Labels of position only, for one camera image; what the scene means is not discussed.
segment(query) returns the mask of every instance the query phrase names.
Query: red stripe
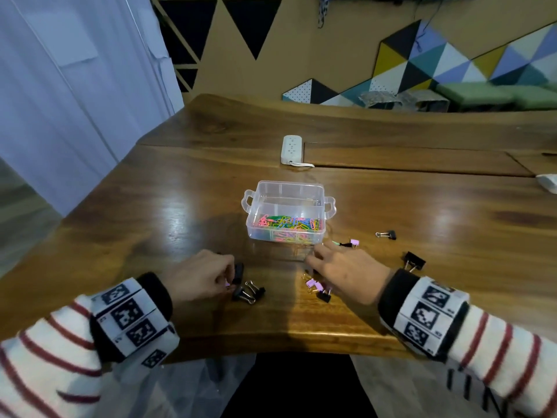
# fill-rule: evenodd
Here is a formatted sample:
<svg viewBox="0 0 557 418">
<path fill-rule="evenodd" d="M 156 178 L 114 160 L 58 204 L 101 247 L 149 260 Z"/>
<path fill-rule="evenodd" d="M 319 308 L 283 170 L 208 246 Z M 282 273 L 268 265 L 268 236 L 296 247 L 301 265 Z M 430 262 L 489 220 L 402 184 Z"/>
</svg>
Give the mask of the red stripe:
<svg viewBox="0 0 557 418">
<path fill-rule="evenodd" d="M 88 351 L 94 351 L 95 350 L 95 344 L 93 342 L 88 342 L 85 339 L 82 339 L 79 336 L 76 336 L 75 334 L 73 334 L 71 331 L 66 330 L 64 327 L 62 327 L 57 321 L 56 319 L 52 316 L 52 314 L 46 319 L 46 321 L 55 329 L 57 330 L 62 336 L 64 336 L 66 339 L 68 339 L 70 342 L 75 343 L 78 346 L 81 346 L 84 349 L 87 349 Z"/>
<path fill-rule="evenodd" d="M 507 323 L 505 327 L 505 336 L 501 341 L 501 345 L 499 346 L 497 355 L 495 356 L 495 359 L 493 360 L 493 363 L 491 364 L 489 371 L 484 377 L 484 384 L 486 386 L 489 386 L 491 384 L 491 382 L 499 372 L 499 368 L 501 368 L 501 364 L 503 364 L 503 359 L 505 359 L 505 355 L 509 350 L 511 340 L 512 340 L 512 326 L 509 323 Z"/>
<path fill-rule="evenodd" d="M 23 380 L 18 376 L 16 369 L 8 359 L 4 348 L 0 345 L 0 365 L 4 367 L 4 372 L 16 388 L 17 392 L 29 403 L 32 407 L 38 409 L 43 415 L 48 418 L 60 418 L 40 397 L 34 394 L 27 388 Z"/>
<path fill-rule="evenodd" d="M 58 396 L 64 399 L 68 403 L 96 403 L 101 400 L 100 396 L 85 396 L 82 394 L 69 394 L 61 392 L 60 390 L 56 390 Z"/>
<path fill-rule="evenodd" d="M 91 313 L 87 310 L 87 308 L 82 307 L 80 304 L 78 304 L 75 301 L 69 304 L 68 307 L 73 309 L 75 312 L 80 313 L 82 316 L 86 317 L 87 319 L 91 318 Z"/>
<path fill-rule="evenodd" d="M 553 387 L 553 394 L 551 395 L 551 399 L 545 406 L 544 410 L 541 412 L 540 418 L 549 418 L 553 413 L 557 410 L 557 382 L 555 382 L 555 386 Z"/>
<path fill-rule="evenodd" d="M 507 400 L 512 402 L 520 397 L 524 392 L 524 389 L 530 382 L 532 375 L 534 374 L 534 369 L 538 363 L 538 358 L 540 356 L 541 338 L 534 334 L 534 343 L 532 344 L 532 349 L 530 350 L 530 357 L 528 358 L 528 363 L 526 363 L 526 368 L 524 373 L 520 376 L 516 382 L 515 388 L 512 389 L 511 393 L 507 396 Z"/>
<path fill-rule="evenodd" d="M 1 400 L 0 400 L 0 412 L 3 413 L 4 415 L 10 417 L 10 418 L 19 418 Z"/>
<path fill-rule="evenodd" d="M 88 377 L 100 377 L 102 376 L 102 370 L 88 370 L 87 368 L 78 367 L 77 365 L 70 364 L 63 359 L 54 356 L 52 353 L 45 351 L 38 344 L 32 341 L 27 335 L 26 331 L 22 331 L 19 334 L 19 340 L 23 345 L 33 352 L 36 356 L 41 358 L 43 361 L 56 365 L 57 367 L 63 368 L 66 371 L 74 372 Z"/>
<path fill-rule="evenodd" d="M 484 331 L 486 329 L 487 318 L 489 318 L 489 314 L 484 311 L 484 313 L 482 314 L 482 317 L 480 318 L 480 323 L 479 323 L 478 328 L 476 330 L 476 334 L 474 334 L 474 338 L 472 339 L 472 343 L 470 343 L 470 347 L 468 348 L 468 352 L 466 352 L 466 354 L 464 355 L 464 357 L 462 359 L 462 362 L 460 363 L 461 368 L 466 368 L 468 366 L 468 364 L 470 363 L 470 361 L 472 360 L 472 358 L 474 358 L 474 355 L 476 354 L 476 351 L 478 350 L 478 346 L 480 344 L 480 341 L 481 341 L 482 336 L 484 335 Z"/>
</svg>

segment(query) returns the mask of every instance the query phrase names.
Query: container handle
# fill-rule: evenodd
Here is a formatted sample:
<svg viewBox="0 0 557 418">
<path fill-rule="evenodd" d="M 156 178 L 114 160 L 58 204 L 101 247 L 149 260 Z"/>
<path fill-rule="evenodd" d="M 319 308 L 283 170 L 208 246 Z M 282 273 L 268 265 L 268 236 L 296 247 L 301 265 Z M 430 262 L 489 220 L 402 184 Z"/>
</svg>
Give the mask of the container handle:
<svg viewBox="0 0 557 418">
<path fill-rule="evenodd" d="M 249 214 L 249 211 L 251 210 L 251 205 L 249 205 L 247 203 L 247 198 L 254 198 L 254 191 L 251 189 L 248 189 L 247 191 L 244 192 L 244 197 L 242 199 L 242 208 L 244 209 L 245 212 L 247 212 Z"/>
<path fill-rule="evenodd" d="M 325 211 L 325 220 L 328 220 L 329 218 L 332 218 L 336 213 L 337 213 L 337 208 L 335 206 L 335 198 L 333 197 L 325 197 L 325 205 L 327 204 L 331 204 L 331 209 L 328 211 Z"/>
</svg>

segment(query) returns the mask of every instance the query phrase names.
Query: purple triangle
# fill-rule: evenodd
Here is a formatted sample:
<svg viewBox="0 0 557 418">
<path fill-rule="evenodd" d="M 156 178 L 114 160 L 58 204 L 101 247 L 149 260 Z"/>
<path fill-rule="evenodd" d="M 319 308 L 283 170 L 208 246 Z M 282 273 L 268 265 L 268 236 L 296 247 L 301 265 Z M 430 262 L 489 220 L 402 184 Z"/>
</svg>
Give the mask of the purple triangle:
<svg viewBox="0 0 557 418">
<path fill-rule="evenodd" d="M 427 22 L 422 20 L 419 24 L 418 33 L 414 40 L 414 45 L 412 46 L 412 52 L 410 53 L 410 58 L 417 57 L 430 49 L 439 47 L 447 42 L 441 35 L 437 33 L 434 29 L 427 27 Z"/>
<path fill-rule="evenodd" d="M 512 72 L 522 66 L 525 66 L 529 63 L 523 56 L 518 54 L 514 48 L 508 46 L 503 53 L 503 56 L 499 60 L 497 67 L 493 74 L 490 76 L 490 79 L 494 79 L 496 77 L 502 76 L 505 73 Z"/>
<path fill-rule="evenodd" d="M 470 61 L 466 61 L 460 66 L 457 66 L 453 69 L 447 70 L 445 73 L 440 74 L 435 78 L 435 80 L 439 83 L 462 82 L 462 80 L 464 79 L 464 75 L 468 70 L 469 65 L 470 65 Z"/>
<path fill-rule="evenodd" d="M 532 61 L 557 52 L 557 26 L 553 25 L 534 54 Z"/>
</svg>

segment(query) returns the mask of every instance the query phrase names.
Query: wooden table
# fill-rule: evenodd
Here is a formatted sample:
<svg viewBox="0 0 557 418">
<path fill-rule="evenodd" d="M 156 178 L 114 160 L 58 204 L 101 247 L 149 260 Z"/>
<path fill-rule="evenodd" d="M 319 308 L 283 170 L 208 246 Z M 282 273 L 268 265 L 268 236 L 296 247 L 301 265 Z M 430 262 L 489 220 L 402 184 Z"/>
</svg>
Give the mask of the wooden table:
<svg viewBox="0 0 557 418">
<path fill-rule="evenodd" d="M 209 248 L 233 253 L 267 293 L 253 306 L 176 308 L 175 361 L 285 350 L 408 356 L 373 308 L 307 292 L 307 247 L 247 237 L 243 193 L 275 180 L 324 184 L 337 200 L 330 238 L 359 239 L 391 267 L 412 251 L 427 260 L 424 273 L 479 307 L 556 340 L 557 196 L 531 166 L 541 158 L 551 169 L 556 129 L 554 112 L 406 114 L 200 96 L 0 280 L 0 338 L 81 293 Z M 306 161 L 319 167 L 279 164 L 287 134 L 303 137 Z M 374 236 L 389 229 L 396 241 Z"/>
</svg>

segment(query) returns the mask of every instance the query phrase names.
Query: white triangle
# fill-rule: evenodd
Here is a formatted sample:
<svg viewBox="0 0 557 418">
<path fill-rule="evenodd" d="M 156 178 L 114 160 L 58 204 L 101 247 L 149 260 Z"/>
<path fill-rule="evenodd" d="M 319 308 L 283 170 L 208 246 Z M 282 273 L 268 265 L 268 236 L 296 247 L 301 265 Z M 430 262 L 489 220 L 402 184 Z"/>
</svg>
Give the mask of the white triangle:
<svg viewBox="0 0 557 418">
<path fill-rule="evenodd" d="M 348 98 L 345 98 L 342 95 L 338 94 L 336 97 L 333 97 L 325 102 L 322 102 L 321 105 L 336 105 L 338 107 L 351 107 L 352 105 L 354 105 L 354 103 Z"/>
<path fill-rule="evenodd" d="M 369 90 L 387 91 L 395 95 L 398 94 L 400 82 L 402 81 L 402 77 L 404 76 L 404 71 L 406 70 L 407 64 L 408 62 L 405 61 L 404 63 L 399 64 L 397 67 L 389 69 L 386 72 L 375 76 L 369 83 Z"/>
<path fill-rule="evenodd" d="M 310 79 L 309 81 L 305 81 L 304 83 L 296 86 L 296 88 L 292 88 L 288 92 L 283 93 L 283 95 L 293 101 L 310 104 L 312 81 L 313 79 Z"/>
<path fill-rule="evenodd" d="M 454 69 L 457 66 L 469 61 L 459 50 L 454 48 L 451 44 L 445 44 L 445 49 L 443 50 L 443 54 L 437 63 L 437 68 L 435 69 L 435 73 L 433 77 L 437 77 L 446 71 Z"/>
<path fill-rule="evenodd" d="M 549 32 L 553 25 L 546 26 L 538 29 L 536 32 L 527 34 L 522 38 L 510 43 L 509 45 L 514 48 L 518 54 L 523 56 L 526 60 L 532 60 L 532 57 L 540 47 L 541 42 Z"/>
<path fill-rule="evenodd" d="M 476 65 L 470 62 L 468 70 L 464 74 L 462 79 L 463 82 L 487 82 L 487 78 L 482 72 L 476 67 Z"/>
<path fill-rule="evenodd" d="M 548 81 L 557 81 L 557 53 L 540 58 L 530 64 L 543 73 Z"/>
</svg>

